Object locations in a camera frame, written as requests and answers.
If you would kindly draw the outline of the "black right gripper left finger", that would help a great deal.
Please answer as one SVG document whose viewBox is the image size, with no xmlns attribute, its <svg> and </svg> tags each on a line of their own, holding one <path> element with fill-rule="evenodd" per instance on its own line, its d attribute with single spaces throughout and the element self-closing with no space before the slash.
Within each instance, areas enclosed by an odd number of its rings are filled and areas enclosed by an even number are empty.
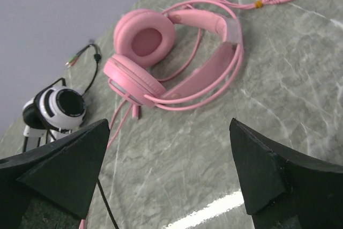
<svg viewBox="0 0 343 229">
<path fill-rule="evenodd" d="M 107 119 L 1 159 L 1 228 L 78 228 L 109 139 Z"/>
</svg>

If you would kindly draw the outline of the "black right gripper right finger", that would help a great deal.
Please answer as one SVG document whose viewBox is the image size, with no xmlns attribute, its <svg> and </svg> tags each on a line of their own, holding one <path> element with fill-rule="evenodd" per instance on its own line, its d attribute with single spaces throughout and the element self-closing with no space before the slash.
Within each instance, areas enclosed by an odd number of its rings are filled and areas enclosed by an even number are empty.
<svg viewBox="0 0 343 229">
<path fill-rule="evenodd" d="M 273 141 L 232 119 L 230 142 L 255 228 L 342 228 L 342 166 Z"/>
</svg>

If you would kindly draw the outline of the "white and black headphones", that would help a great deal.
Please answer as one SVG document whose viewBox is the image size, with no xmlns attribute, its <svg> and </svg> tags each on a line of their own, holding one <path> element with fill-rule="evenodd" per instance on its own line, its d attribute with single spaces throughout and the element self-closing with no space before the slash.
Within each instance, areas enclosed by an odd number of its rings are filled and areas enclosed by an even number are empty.
<svg viewBox="0 0 343 229">
<path fill-rule="evenodd" d="M 81 126 L 86 115 L 84 91 L 67 87 L 60 78 L 40 91 L 23 107 L 24 143 L 26 152 L 40 147 L 41 138 L 51 143 Z"/>
</svg>

